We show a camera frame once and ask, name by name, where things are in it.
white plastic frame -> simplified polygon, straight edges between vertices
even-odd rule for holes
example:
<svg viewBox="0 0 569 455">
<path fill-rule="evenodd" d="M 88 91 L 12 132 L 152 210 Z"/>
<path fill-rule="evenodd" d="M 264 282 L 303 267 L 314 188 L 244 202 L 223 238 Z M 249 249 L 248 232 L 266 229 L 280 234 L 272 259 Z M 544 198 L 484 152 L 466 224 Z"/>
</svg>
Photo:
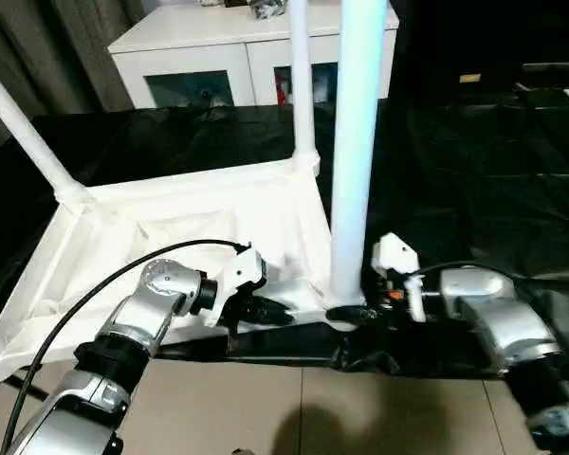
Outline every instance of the white plastic frame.
<svg viewBox="0 0 569 455">
<path fill-rule="evenodd" d="M 354 227 L 338 236 L 333 250 L 348 251 L 353 258 L 361 257 L 362 242 L 351 235 L 364 235 L 365 220 L 346 217 L 357 216 L 362 207 L 366 211 L 364 188 L 369 183 L 366 169 L 356 173 L 350 146 L 345 144 L 356 141 L 357 158 L 370 169 L 386 4 L 386 0 L 344 0 L 342 8 L 338 112 L 346 115 L 338 115 L 333 224 L 341 227 L 353 221 Z M 105 275 L 174 242 L 209 237 L 252 242 L 268 263 L 268 286 L 261 294 L 287 304 L 298 324 L 324 320 L 325 308 L 349 303 L 332 295 L 331 270 L 340 289 L 361 295 L 355 289 L 356 259 L 347 273 L 331 264 L 331 237 L 315 181 L 320 159 L 314 143 L 306 0 L 291 0 L 289 7 L 296 102 L 295 151 L 288 160 L 85 188 L 67 173 L 0 83 L 0 118 L 60 202 L 0 316 L 0 380 L 27 365 L 63 312 Z M 378 17 L 367 27 L 358 27 L 359 20 L 366 21 L 367 9 Z M 374 45 L 355 56 L 351 51 L 355 43 L 370 44 L 379 25 Z M 368 86 L 359 96 L 343 96 L 355 89 L 355 83 L 365 82 Z M 356 176 L 352 186 L 341 179 L 348 172 Z M 359 211 L 345 209 L 349 204 Z M 231 254 L 217 246 L 198 246 L 165 257 L 216 275 Z M 336 262 L 341 261 L 338 255 Z M 139 271 L 89 302 L 56 338 L 46 361 L 70 358 L 78 344 L 92 339 L 114 306 L 135 288 Z M 220 333 L 225 329 L 206 327 L 187 316 L 175 319 L 165 342 Z"/>
</svg>

glass cabinet door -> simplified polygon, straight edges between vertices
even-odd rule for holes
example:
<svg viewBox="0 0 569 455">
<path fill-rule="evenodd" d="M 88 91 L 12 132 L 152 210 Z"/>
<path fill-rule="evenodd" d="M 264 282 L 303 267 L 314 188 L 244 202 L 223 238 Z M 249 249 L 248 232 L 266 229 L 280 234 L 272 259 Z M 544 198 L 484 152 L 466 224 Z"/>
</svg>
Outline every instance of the glass cabinet door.
<svg viewBox="0 0 569 455">
<path fill-rule="evenodd" d="M 381 65 L 379 96 L 388 97 L 395 30 L 384 32 L 384 58 Z M 287 104 L 294 100 L 290 82 L 291 43 L 288 40 L 250 43 L 248 62 L 258 105 Z M 337 95 L 337 68 L 340 58 L 340 36 L 310 38 L 310 60 L 315 102 L 334 102 Z"/>
<path fill-rule="evenodd" d="M 113 54 L 136 108 L 255 104 L 245 45 Z"/>
</svg>

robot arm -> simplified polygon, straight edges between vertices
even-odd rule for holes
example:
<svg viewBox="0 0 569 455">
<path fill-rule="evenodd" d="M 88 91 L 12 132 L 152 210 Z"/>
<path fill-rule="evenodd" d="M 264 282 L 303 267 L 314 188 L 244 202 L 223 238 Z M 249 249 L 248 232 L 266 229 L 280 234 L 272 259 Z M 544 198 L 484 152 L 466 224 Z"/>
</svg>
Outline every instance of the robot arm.
<svg viewBox="0 0 569 455">
<path fill-rule="evenodd" d="M 404 275 L 414 269 L 416 260 L 397 272 Z M 76 350 L 79 363 L 19 433 L 8 454 L 120 454 L 123 444 L 116 431 L 173 316 L 192 314 L 214 326 L 229 299 L 265 282 L 264 262 L 252 249 L 236 256 L 215 281 L 173 261 L 146 265 L 136 291 L 116 308 L 94 341 Z M 521 405 L 536 444 L 569 455 L 569 355 L 536 311 L 518 297 L 514 282 L 492 270 L 463 267 L 444 269 L 438 292 L 423 291 L 417 276 L 404 287 L 409 314 L 416 321 L 430 323 L 430 315 L 420 307 L 430 296 L 442 300 L 448 318 L 471 324 Z"/>
<path fill-rule="evenodd" d="M 514 282 L 491 270 L 443 270 L 451 318 L 469 321 L 521 406 L 536 445 L 569 454 L 569 354 Z"/>
<path fill-rule="evenodd" d="M 25 425 L 8 454 L 120 454 L 123 443 L 116 431 L 173 316 L 194 314 L 214 325 L 228 299 L 265 281 L 264 262 L 252 248 L 231 260 L 216 280 L 175 261 L 148 263 L 135 292 L 92 342 L 76 350 L 78 364 Z"/>
</svg>

floor tile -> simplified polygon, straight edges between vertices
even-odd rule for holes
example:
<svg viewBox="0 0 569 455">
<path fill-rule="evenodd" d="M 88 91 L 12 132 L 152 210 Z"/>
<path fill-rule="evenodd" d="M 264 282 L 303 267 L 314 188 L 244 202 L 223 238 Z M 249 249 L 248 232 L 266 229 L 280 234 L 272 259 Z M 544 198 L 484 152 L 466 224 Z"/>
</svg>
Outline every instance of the floor tile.
<svg viewBox="0 0 569 455">
<path fill-rule="evenodd" d="M 524 426 L 524 415 L 502 381 L 485 381 L 506 455 L 536 455 L 539 451 Z"/>
<path fill-rule="evenodd" d="M 72 366 L 71 362 L 56 362 L 45 365 L 34 378 L 34 385 L 44 389 L 45 391 L 52 391 L 61 378 Z M 17 390 L 7 385 L 0 386 L 0 445 L 4 431 L 9 420 L 10 410 L 17 398 Z M 17 431 L 29 420 L 33 413 L 40 407 L 40 401 L 28 397 L 24 405 Z"/>
<path fill-rule="evenodd" d="M 124 453 L 294 455 L 301 386 L 301 369 L 153 362 L 123 425 Z"/>
<path fill-rule="evenodd" d="M 480 381 L 306 369 L 302 455 L 501 455 Z"/>
</svg>

white cylinder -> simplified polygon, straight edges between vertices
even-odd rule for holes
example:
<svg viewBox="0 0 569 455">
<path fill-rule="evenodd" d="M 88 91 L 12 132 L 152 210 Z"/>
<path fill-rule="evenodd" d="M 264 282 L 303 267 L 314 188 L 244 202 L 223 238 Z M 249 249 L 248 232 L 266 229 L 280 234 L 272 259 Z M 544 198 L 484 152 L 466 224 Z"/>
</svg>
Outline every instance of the white cylinder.
<svg viewBox="0 0 569 455">
<path fill-rule="evenodd" d="M 291 46 L 293 65 L 293 117 L 295 121 L 295 152 L 298 163 L 315 167 L 318 172 L 319 155 L 314 138 L 314 91 L 307 26 L 307 0 L 290 0 Z"/>
<path fill-rule="evenodd" d="M 331 292 L 336 304 L 360 290 L 387 0 L 343 0 L 331 210 Z"/>
<path fill-rule="evenodd" d="M 56 194 L 79 191 L 82 186 L 67 172 L 57 156 L 31 125 L 14 99 L 0 82 L 0 119 L 32 159 Z"/>
</svg>

